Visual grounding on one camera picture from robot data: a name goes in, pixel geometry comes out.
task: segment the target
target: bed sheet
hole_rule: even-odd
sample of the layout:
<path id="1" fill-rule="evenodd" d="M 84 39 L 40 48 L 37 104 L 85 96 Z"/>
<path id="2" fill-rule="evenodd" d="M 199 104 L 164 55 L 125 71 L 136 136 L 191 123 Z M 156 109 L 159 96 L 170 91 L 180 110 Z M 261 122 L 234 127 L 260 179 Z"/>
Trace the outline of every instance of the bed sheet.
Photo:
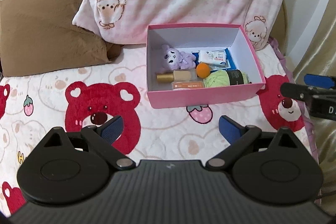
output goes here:
<path id="1" fill-rule="evenodd" d="M 142 45 L 125 47 L 114 64 L 4 78 L 0 83 L 0 210 L 9 216 L 24 204 L 16 172 L 52 127 L 77 131 L 117 114 L 122 115 L 125 128 L 114 146 L 137 163 L 141 159 L 205 163 L 230 145 L 218 129 L 221 115 L 264 131 L 289 125 L 311 153 L 315 144 L 308 140 L 301 115 L 305 109 L 296 101 L 290 109 L 282 107 L 279 88 L 289 79 L 275 51 L 267 45 L 257 56 L 269 89 L 246 101 L 174 109 L 151 108 Z"/>

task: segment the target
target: black yarn label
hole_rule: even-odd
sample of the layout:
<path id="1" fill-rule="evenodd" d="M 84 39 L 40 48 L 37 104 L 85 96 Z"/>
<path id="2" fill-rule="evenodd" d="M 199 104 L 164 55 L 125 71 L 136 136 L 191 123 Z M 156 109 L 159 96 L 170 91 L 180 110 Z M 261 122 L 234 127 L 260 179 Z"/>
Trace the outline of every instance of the black yarn label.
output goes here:
<path id="1" fill-rule="evenodd" d="M 230 85 L 243 85 L 244 78 L 240 70 L 227 70 L 227 75 L 229 76 Z"/>

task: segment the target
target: gold curtain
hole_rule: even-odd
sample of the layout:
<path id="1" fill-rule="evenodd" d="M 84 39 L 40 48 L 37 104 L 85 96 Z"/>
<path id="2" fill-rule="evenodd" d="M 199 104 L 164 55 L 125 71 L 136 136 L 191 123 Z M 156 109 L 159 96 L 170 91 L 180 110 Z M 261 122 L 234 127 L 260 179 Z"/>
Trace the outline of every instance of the gold curtain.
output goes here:
<path id="1" fill-rule="evenodd" d="M 304 85 L 307 74 L 336 76 L 336 0 L 329 0 L 319 28 L 293 77 Z M 324 173 L 322 193 L 336 190 L 336 122 L 311 118 L 315 126 L 320 167 Z M 323 198 L 322 208 L 336 214 L 336 195 Z"/>

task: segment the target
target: brown pillow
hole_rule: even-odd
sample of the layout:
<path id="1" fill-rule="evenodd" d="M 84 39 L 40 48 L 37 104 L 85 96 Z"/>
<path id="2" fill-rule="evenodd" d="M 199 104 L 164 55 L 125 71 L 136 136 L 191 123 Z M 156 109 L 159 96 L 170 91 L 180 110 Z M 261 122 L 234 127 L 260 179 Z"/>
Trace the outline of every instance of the brown pillow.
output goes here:
<path id="1" fill-rule="evenodd" d="M 121 45 L 72 25 L 82 0 L 0 1 L 5 77 L 110 63 Z"/>

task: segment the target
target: green yarn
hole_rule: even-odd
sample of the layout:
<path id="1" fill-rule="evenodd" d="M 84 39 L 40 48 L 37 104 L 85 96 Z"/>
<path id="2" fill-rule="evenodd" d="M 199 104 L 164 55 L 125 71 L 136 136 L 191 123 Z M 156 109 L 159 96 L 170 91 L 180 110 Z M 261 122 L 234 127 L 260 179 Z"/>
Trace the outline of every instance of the green yarn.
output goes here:
<path id="1" fill-rule="evenodd" d="M 242 72 L 244 79 L 244 84 L 249 83 L 249 79 L 246 73 Z M 214 88 L 218 86 L 228 86 L 230 85 L 230 79 L 225 70 L 218 70 L 211 73 L 207 78 L 204 80 L 204 85 L 206 88 Z"/>

